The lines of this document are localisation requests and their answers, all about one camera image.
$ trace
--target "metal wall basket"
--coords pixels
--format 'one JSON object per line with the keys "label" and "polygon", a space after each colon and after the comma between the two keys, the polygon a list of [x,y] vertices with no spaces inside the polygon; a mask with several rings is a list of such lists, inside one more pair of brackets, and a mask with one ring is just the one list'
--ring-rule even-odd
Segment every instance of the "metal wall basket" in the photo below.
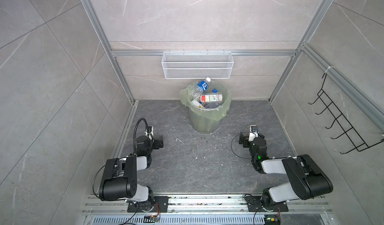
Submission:
{"label": "metal wall basket", "polygon": [[161,60],[166,79],[229,78],[233,67],[230,52],[164,52]]}

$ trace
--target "dark marble floor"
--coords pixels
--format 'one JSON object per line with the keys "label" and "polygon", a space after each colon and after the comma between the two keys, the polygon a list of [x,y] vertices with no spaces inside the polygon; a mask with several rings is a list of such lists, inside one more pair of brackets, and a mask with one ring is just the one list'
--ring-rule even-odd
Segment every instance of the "dark marble floor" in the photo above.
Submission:
{"label": "dark marble floor", "polygon": [[320,214],[286,214],[280,216],[281,225],[323,225]]}
{"label": "dark marble floor", "polygon": [[[141,100],[135,113],[122,156],[133,151],[133,129],[144,117],[157,138],[164,136],[164,148],[152,152],[151,167],[138,171],[138,182],[155,192],[261,192],[288,181],[284,174],[259,174],[250,160],[236,157],[230,142],[240,131],[256,124],[265,135],[269,157],[293,155],[291,147],[268,101],[232,101],[227,116],[211,134],[195,131],[188,108],[178,100]],[[144,123],[137,137],[144,134]],[[234,151],[250,157],[249,151],[233,142]]]}

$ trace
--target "mounting plate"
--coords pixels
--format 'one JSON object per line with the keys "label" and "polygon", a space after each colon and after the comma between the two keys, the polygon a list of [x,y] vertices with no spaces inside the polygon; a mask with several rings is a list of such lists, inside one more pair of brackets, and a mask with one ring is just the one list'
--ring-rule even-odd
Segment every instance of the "mounting plate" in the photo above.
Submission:
{"label": "mounting plate", "polygon": [[[155,203],[159,204],[160,212],[167,212],[169,197],[167,197],[167,196],[155,196],[154,200],[155,200]],[[136,212],[136,211],[137,211],[137,207],[135,207],[135,204],[133,202],[129,202],[127,212]]]}
{"label": "mounting plate", "polygon": [[[261,208],[261,198],[262,196],[245,196],[245,201],[247,202],[248,211],[256,212]],[[267,208],[268,211],[278,212],[280,208],[280,212],[288,212],[288,207],[286,202],[276,203]]]}

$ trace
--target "robotic arm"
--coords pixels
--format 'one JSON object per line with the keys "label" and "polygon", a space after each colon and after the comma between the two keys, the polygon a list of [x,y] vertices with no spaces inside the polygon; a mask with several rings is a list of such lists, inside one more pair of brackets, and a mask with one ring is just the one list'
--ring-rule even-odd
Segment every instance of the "robotic arm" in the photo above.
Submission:
{"label": "robotic arm", "polygon": [[135,127],[134,153],[127,157],[106,161],[98,197],[103,201],[137,202],[142,211],[149,212],[154,208],[153,192],[150,187],[137,183],[137,171],[149,168],[153,149],[162,148],[164,144],[162,136],[154,139],[153,127],[148,126],[146,121],[146,135],[136,138],[136,130],[140,121],[145,121],[145,119],[140,119]]}
{"label": "robotic arm", "polygon": [[261,174],[286,174],[289,182],[263,190],[262,205],[273,210],[274,205],[294,199],[310,199],[333,191],[329,178],[307,155],[270,159],[266,152],[266,140],[255,125],[250,126],[250,135],[240,134],[239,144],[249,148],[251,163]]}

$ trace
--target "vent grille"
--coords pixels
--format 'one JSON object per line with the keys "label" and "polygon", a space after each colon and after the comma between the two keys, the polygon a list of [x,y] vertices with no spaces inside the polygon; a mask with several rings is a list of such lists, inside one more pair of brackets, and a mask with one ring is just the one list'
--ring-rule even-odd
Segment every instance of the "vent grille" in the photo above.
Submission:
{"label": "vent grille", "polygon": [[[130,215],[95,215],[92,225],[116,225],[126,222]],[[136,225],[153,224],[144,215],[135,215],[129,222]],[[252,225],[253,214],[245,215],[161,215],[156,225]],[[264,215],[255,216],[255,224],[264,224]]]}

